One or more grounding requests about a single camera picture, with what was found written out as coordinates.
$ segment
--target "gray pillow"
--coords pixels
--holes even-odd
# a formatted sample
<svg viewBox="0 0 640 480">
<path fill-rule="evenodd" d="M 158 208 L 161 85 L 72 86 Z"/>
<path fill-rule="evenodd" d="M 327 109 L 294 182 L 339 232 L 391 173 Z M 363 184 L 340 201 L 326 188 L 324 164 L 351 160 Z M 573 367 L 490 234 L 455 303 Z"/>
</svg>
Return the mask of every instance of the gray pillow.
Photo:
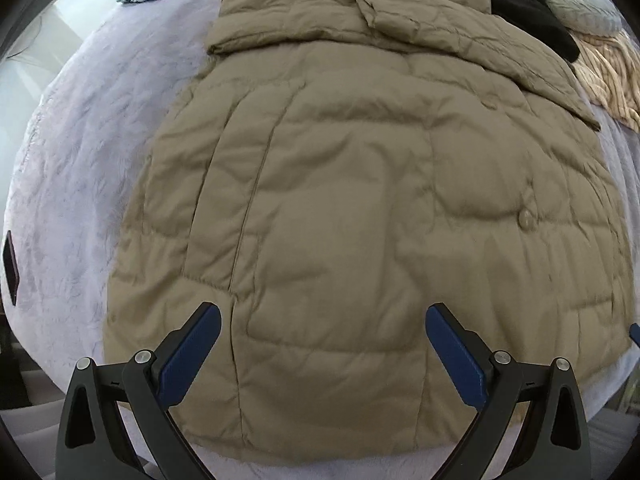
<svg viewBox="0 0 640 480">
<path fill-rule="evenodd" d="M 594 36 L 615 36 L 622 17 L 610 0 L 546 0 L 560 22 L 571 30 Z"/>
</svg>

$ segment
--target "jacket seam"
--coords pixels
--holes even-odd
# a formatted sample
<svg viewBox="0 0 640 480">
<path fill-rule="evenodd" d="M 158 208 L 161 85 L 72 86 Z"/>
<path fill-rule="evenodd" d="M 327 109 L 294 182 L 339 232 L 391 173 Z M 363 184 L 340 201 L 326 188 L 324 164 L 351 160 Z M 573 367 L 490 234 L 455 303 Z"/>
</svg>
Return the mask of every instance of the jacket seam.
<svg viewBox="0 0 640 480">
<path fill-rule="evenodd" d="M 419 346 L 412 346 L 412 347 L 407 347 L 407 348 L 391 348 L 391 349 L 384 349 L 384 350 L 375 350 L 375 349 L 371 349 L 371 348 L 361 348 L 361 349 L 357 349 L 357 350 L 342 350 L 342 349 L 337 349 L 337 348 L 318 348 L 316 346 L 302 346 L 302 345 L 297 345 L 295 343 L 289 343 L 289 342 L 284 342 L 284 341 L 269 341 L 268 339 L 262 339 L 262 338 L 258 338 L 252 335 L 249 335 L 247 333 L 242 334 L 245 338 L 250 339 L 253 342 L 256 343 L 260 343 L 260 344 L 265 344 L 265 345 L 270 345 L 270 346 L 277 346 L 280 348 L 291 348 L 291 349 L 295 349 L 295 350 L 301 350 L 301 351 L 308 351 L 308 352 L 323 352 L 326 354 L 351 354 L 351 355 L 357 355 L 357 354 L 410 354 L 412 352 L 419 352 L 422 351 L 422 349 Z"/>
<path fill-rule="evenodd" d="M 420 391 L 420 403 L 418 404 L 418 413 L 415 416 L 415 429 L 414 429 L 414 449 L 418 449 L 418 428 L 420 427 L 420 414 L 422 413 L 422 404 L 424 399 L 425 386 L 427 385 L 427 379 L 429 377 L 429 349 L 424 351 L 424 377 L 422 378 L 422 389 Z"/>
<path fill-rule="evenodd" d="M 197 88 L 197 86 L 199 85 L 200 80 L 196 78 L 194 78 L 190 83 L 188 83 L 187 86 L 185 86 L 185 88 L 182 89 L 181 92 L 178 93 L 177 99 L 178 101 L 180 99 L 183 98 L 183 96 L 187 93 L 189 93 L 189 97 L 187 99 L 185 99 L 181 104 L 180 107 L 175 107 L 174 109 L 170 109 L 168 115 L 164 118 L 164 120 L 162 120 L 162 123 L 160 124 L 160 128 L 162 128 L 162 126 L 164 124 L 167 124 L 167 121 L 175 121 L 185 110 L 186 108 L 189 106 L 189 104 L 191 104 L 191 102 L 193 101 L 193 98 L 195 96 L 195 92 L 194 89 Z M 157 138 L 157 134 L 154 134 L 153 136 L 153 140 L 154 143 L 156 141 Z M 146 197 L 148 195 L 148 191 L 149 191 L 149 185 L 151 183 L 151 176 L 152 176 L 152 168 L 154 165 L 154 150 L 151 149 L 149 151 L 148 154 L 148 158 L 149 158 L 149 171 L 148 171 L 148 175 L 146 176 L 146 182 L 145 182 L 145 186 L 142 192 L 142 197 L 143 197 L 143 201 L 142 201 L 142 211 L 140 213 L 140 228 L 141 230 L 144 230 L 144 226 L 145 223 L 147 222 L 147 218 L 146 218 L 146 208 L 147 208 L 147 203 L 146 203 Z"/>
<path fill-rule="evenodd" d="M 213 285 L 211 282 L 208 282 L 207 280 L 203 280 L 203 279 L 198 278 L 196 276 L 192 276 L 191 274 L 188 274 L 185 271 L 180 272 L 180 276 L 182 278 L 184 278 L 185 280 L 189 280 L 190 282 L 199 283 L 201 285 L 208 286 L 209 288 L 212 288 L 213 290 L 215 290 L 217 292 L 221 292 L 222 294 L 225 294 L 225 295 L 231 297 L 233 302 L 235 302 L 237 300 L 237 298 L 238 298 L 236 296 L 236 294 L 234 294 L 232 292 L 229 292 L 228 290 L 226 290 L 226 288 L 222 288 L 221 286 Z"/>
<path fill-rule="evenodd" d="M 237 299 L 233 298 L 229 313 L 229 346 L 231 348 L 231 362 L 234 364 L 234 373 L 236 374 L 236 392 L 238 393 L 238 417 L 240 418 L 240 438 L 242 443 L 246 446 L 247 439 L 244 434 L 244 423 L 242 422 L 242 403 L 240 402 L 240 381 L 238 379 L 238 363 L 236 362 L 236 352 L 234 351 L 234 310 L 236 309 Z"/>
<path fill-rule="evenodd" d="M 191 218 L 191 222 L 189 225 L 189 233 L 187 234 L 187 249 L 184 253 L 184 260 L 182 261 L 182 272 L 186 272 L 186 267 L 187 267 L 187 260 L 189 259 L 189 246 L 191 245 L 191 232 L 193 231 L 193 224 L 195 222 L 196 219 L 196 214 L 198 213 L 198 204 L 200 203 L 200 198 L 202 196 L 202 191 L 204 190 L 204 185 L 207 181 L 207 176 L 209 175 L 209 171 L 211 169 L 211 165 L 213 164 L 213 158 L 216 156 L 216 151 L 218 149 L 218 145 L 220 143 L 220 140 L 222 140 L 222 136 L 225 134 L 225 130 L 226 130 L 226 126 L 229 124 L 229 121 L 231 120 L 231 117 L 233 117 L 233 114 L 236 112 L 236 110 L 238 109 L 239 105 L 242 103 L 242 101 L 244 101 L 247 96 L 253 91 L 254 89 L 249 88 L 244 95 L 242 95 L 241 98 L 238 99 L 238 102 L 236 102 L 235 106 L 233 106 L 231 108 L 231 110 L 229 110 L 228 115 L 226 117 L 225 120 L 225 124 L 222 126 L 222 129 L 220 131 L 220 136 L 218 137 L 218 141 L 216 142 L 216 145 L 213 147 L 213 150 L 211 152 L 211 157 L 209 158 L 208 163 L 205 166 L 204 169 L 204 174 L 202 175 L 202 183 L 200 184 L 200 189 L 198 190 L 198 194 L 196 196 L 196 200 L 195 200 L 195 204 L 193 207 L 193 217 Z"/>
<path fill-rule="evenodd" d="M 546 79 L 544 79 L 540 75 L 538 75 L 535 72 L 533 72 L 529 67 L 523 65 L 519 60 L 515 59 L 512 56 L 506 55 L 504 52 L 499 52 L 494 47 L 492 47 L 492 44 L 496 44 L 496 43 L 497 44 L 504 44 L 504 42 L 506 42 L 511 47 L 516 48 L 517 50 L 522 48 L 523 50 L 526 50 L 531 54 L 535 54 L 536 56 L 540 56 L 539 52 L 535 52 L 533 49 L 529 48 L 526 44 L 523 44 L 523 43 L 514 44 L 513 41 L 511 41 L 511 38 L 507 38 L 506 35 L 504 34 L 504 32 L 502 30 L 500 30 L 500 29 L 498 29 L 498 30 L 500 30 L 500 38 L 487 38 L 488 41 L 481 41 L 478 38 L 474 38 L 473 36 L 470 36 L 468 34 L 462 34 L 459 30 L 455 30 L 455 29 L 452 29 L 450 27 L 433 27 L 433 25 L 431 25 L 430 27 L 425 27 L 424 25 L 430 25 L 430 24 L 425 24 L 425 23 L 422 23 L 422 22 L 416 22 L 411 17 L 406 16 L 405 14 L 399 14 L 397 12 L 392 12 L 390 10 L 375 10 L 375 9 L 374 9 L 374 12 L 377 13 L 377 14 L 389 14 L 391 16 L 400 16 L 402 18 L 408 18 L 408 19 L 412 20 L 412 22 L 417 23 L 419 28 L 424 28 L 427 31 L 428 30 L 433 30 L 434 28 L 440 28 L 441 30 L 445 30 L 449 34 L 457 35 L 460 38 L 465 38 L 467 40 L 470 40 L 470 41 L 473 41 L 473 42 L 475 42 L 477 44 L 480 44 L 480 45 L 482 45 L 482 46 L 494 51 L 499 56 L 505 56 L 507 59 L 509 59 L 510 61 L 514 62 L 518 67 L 520 67 L 522 70 L 524 70 L 524 72 L 526 72 L 527 74 L 532 76 L 532 78 L 534 78 L 534 79 L 536 79 L 538 81 L 542 81 L 545 85 L 549 86 L 550 88 L 552 88 L 556 92 L 564 94 L 564 91 L 560 90 L 558 87 L 556 87 L 556 85 L 554 85 L 553 83 L 547 81 Z M 283 33 L 285 31 L 286 31 L 286 28 L 283 25 L 283 28 L 281 30 L 276 30 L 274 32 Z M 371 33 L 367 34 L 367 33 L 364 33 L 364 32 L 359 32 L 357 30 L 344 31 L 344 30 L 338 30 L 338 29 L 333 28 L 333 27 L 309 28 L 309 29 L 307 29 L 305 31 L 305 33 L 309 34 L 309 33 L 315 32 L 315 31 L 326 31 L 326 32 L 332 32 L 334 34 L 344 34 L 346 32 L 347 34 L 353 34 L 355 36 L 359 36 L 361 38 L 366 38 L 366 39 L 371 40 L 373 42 L 376 42 L 376 40 L 378 39 L 374 35 L 372 35 Z M 244 34 L 242 36 L 234 36 L 234 37 L 232 37 L 232 38 L 230 38 L 228 40 L 223 41 L 220 44 L 222 44 L 222 45 L 231 44 L 231 43 L 235 43 L 235 42 L 238 42 L 238 41 L 248 40 L 249 38 L 264 37 L 264 35 L 265 34 L 263 32 L 260 32 L 260 33 L 255 32 L 255 33 L 251 33 L 251 34 Z M 407 41 L 398 40 L 398 38 L 393 38 L 393 37 L 387 36 L 387 35 L 385 35 L 384 39 L 385 40 L 395 41 L 397 43 L 403 44 L 403 45 L 408 46 L 408 47 L 413 47 L 414 49 L 417 49 L 418 53 L 419 52 L 424 52 L 425 49 L 430 48 L 430 47 L 425 46 L 425 45 L 420 45 L 420 44 L 415 44 L 415 43 L 408 43 Z M 301 40 L 301 41 L 322 41 L 322 38 L 317 38 L 317 39 L 312 39 L 312 40 Z M 339 43 L 351 43 L 350 41 L 340 41 L 340 40 L 335 40 L 335 39 L 334 40 L 326 40 L 326 41 L 338 41 Z M 270 46 L 270 44 L 271 43 L 268 43 L 268 44 L 265 44 L 265 45 L 261 45 L 261 46 Z M 384 46 L 380 46 L 380 48 L 382 48 L 383 50 L 389 50 L 391 52 L 394 52 L 394 50 L 392 48 L 385 48 Z M 211 45 L 209 47 L 209 53 L 213 54 L 214 52 L 215 52 L 215 47 L 213 45 Z M 231 54 L 232 52 L 235 52 L 235 50 L 233 50 L 231 52 L 223 52 L 223 54 Z M 467 59 L 466 57 L 460 56 L 460 53 L 458 53 L 458 52 L 449 52 L 449 54 L 453 54 L 456 57 L 459 57 L 460 59 L 464 59 L 464 60 L 466 60 L 468 62 L 478 64 L 477 61 L 472 61 L 472 60 Z M 546 56 L 545 55 L 545 56 L 542 57 L 541 60 L 543 60 L 545 62 L 549 62 L 550 61 L 550 56 Z M 561 67 L 560 67 L 559 63 L 553 62 L 552 64 L 554 65 L 554 68 L 558 71 L 558 73 L 560 75 L 564 75 L 564 73 L 561 70 Z M 497 73 L 500 73 L 504 77 L 510 78 L 508 75 L 505 75 L 505 74 L 503 74 L 501 72 L 497 72 Z"/>
<path fill-rule="evenodd" d="M 289 102 L 287 103 L 287 105 L 282 109 L 282 113 L 280 114 L 280 116 L 278 117 L 278 119 L 276 120 L 276 122 L 274 123 L 273 127 L 271 128 L 271 131 L 269 133 L 269 138 L 267 140 L 267 146 L 264 150 L 264 153 L 262 154 L 262 160 L 260 162 L 260 166 L 258 167 L 258 171 L 255 175 L 255 180 L 254 180 L 254 186 L 253 189 L 251 191 L 251 195 L 249 195 L 249 200 L 246 206 L 246 210 L 244 211 L 244 218 L 242 219 L 242 227 L 240 228 L 240 234 L 238 235 L 238 244 L 236 245 L 236 253 L 234 255 L 234 262 L 232 264 L 231 267 L 231 276 L 229 277 L 229 286 L 228 286 L 228 290 L 231 292 L 232 287 L 233 287 L 233 283 L 234 283 L 234 274 L 236 272 L 236 265 L 238 264 L 238 258 L 240 256 L 240 247 L 242 246 L 242 238 L 244 237 L 244 231 L 246 229 L 246 224 L 249 218 L 249 211 L 251 210 L 251 206 L 254 203 L 254 198 L 255 195 L 258 191 L 258 184 L 260 183 L 260 175 L 262 174 L 262 169 L 264 168 L 264 165 L 267 161 L 267 155 L 269 153 L 269 150 L 271 149 L 271 141 L 273 140 L 273 135 L 276 131 L 276 128 L 280 125 L 280 123 L 282 122 L 284 116 L 287 113 L 287 110 L 289 110 L 289 107 L 291 106 L 291 103 L 293 102 L 293 100 L 297 97 L 298 94 L 300 94 L 300 92 L 305 88 L 306 86 L 306 82 L 302 83 L 302 85 L 296 89 L 296 91 L 292 92 L 292 95 L 289 97 Z"/>
<path fill-rule="evenodd" d="M 505 214 L 501 214 L 499 216 L 495 216 L 495 217 L 486 217 L 486 216 L 473 216 L 473 215 L 457 215 L 455 213 L 452 213 L 451 211 L 447 210 L 446 208 L 443 208 L 444 212 L 447 213 L 447 217 L 451 218 L 452 220 L 456 220 L 456 221 L 466 221 L 466 220 L 473 220 L 475 222 L 495 222 L 495 221 L 508 221 L 510 219 L 513 218 L 513 215 L 515 212 L 507 212 Z M 603 230 L 607 230 L 609 232 L 611 232 L 612 234 L 614 234 L 615 230 L 610 226 L 609 223 L 602 223 L 602 224 L 596 224 L 594 222 L 589 222 L 589 221 L 582 221 L 580 219 L 578 219 L 575 222 L 567 222 L 567 221 L 560 221 L 560 220 L 553 220 L 553 219 L 548 219 L 548 218 L 544 218 L 542 216 L 538 216 L 538 224 L 549 224 L 549 225 L 553 225 L 553 226 L 560 226 L 560 227 L 580 227 L 580 226 L 584 226 L 584 227 L 589 227 L 591 229 L 603 229 Z M 179 234 L 171 234 L 171 233 L 165 233 L 162 232 L 158 229 L 156 229 L 155 227 L 153 227 L 150 224 L 146 224 L 144 226 L 144 228 L 142 230 L 137 229 L 136 226 L 123 226 L 121 228 L 121 231 L 123 232 L 128 232 L 128 233 L 136 233 L 136 232 L 140 232 L 142 231 L 142 234 L 147 236 L 147 235 L 157 235 L 159 237 L 162 238 L 167 238 L 169 240 L 183 240 L 183 241 L 187 241 L 189 240 L 189 238 L 185 235 L 179 235 Z"/>
</svg>

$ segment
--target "beige striped fabric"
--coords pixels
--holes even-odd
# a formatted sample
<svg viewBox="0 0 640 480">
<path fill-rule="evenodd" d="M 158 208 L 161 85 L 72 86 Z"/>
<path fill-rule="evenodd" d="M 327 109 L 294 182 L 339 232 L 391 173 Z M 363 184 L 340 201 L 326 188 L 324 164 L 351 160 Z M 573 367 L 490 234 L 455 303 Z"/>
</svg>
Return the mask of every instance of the beige striped fabric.
<svg viewBox="0 0 640 480">
<path fill-rule="evenodd" d="M 572 32 L 580 57 L 575 75 L 594 104 L 640 134 L 640 54 L 629 35 L 613 38 Z"/>
</svg>

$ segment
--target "beige puffer jacket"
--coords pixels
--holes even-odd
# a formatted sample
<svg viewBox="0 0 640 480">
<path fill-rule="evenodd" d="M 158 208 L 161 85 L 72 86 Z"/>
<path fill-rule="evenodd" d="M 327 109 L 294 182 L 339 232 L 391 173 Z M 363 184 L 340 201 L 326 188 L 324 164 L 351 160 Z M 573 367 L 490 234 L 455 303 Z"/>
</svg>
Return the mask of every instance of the beige puffer jacket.
<svg viewBox="0 0 640 480">
<path fill-rule="evenodd" d="M 220 306 L 173 410 L 190 441 L 296 463 L 459 439 L 474 410 L 425 336 L 437 301 L 583 383 L 628 348 L 597 124 L 490 0 L 224 0 L 207 47 L 130 200 L 104 327 L 128 360 Z"/>
</svg>

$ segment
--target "cable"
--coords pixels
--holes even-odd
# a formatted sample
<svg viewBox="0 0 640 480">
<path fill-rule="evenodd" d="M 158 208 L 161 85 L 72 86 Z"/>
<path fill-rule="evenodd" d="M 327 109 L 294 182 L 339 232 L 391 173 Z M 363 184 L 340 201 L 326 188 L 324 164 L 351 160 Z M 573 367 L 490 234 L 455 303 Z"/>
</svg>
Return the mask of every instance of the cable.
<svg viewBox="0 0 640 480">
<path fill-rule="evenodd" d="M 36 35 L 33 37 L 33 39 L 31 40 L 31 43 L 28 44 L 24 49 L 22 49 L 20 52 L 16 52 L 15 54 L 11 54 L 10 56 L 7 56 L 6 59 L 13 59 L 14 57 L 20 56 L 20 54 L 24 54 L 25 51 L 29 50 L 33 44 L 36 42 L 36 40 L 38 39 L 38 36 L 40 35 L 40 33 L 42 32 L 42 15 L 40 15 L 40 25 L 38 26 L 38 31 L 36 32 Z"/>
</svg>

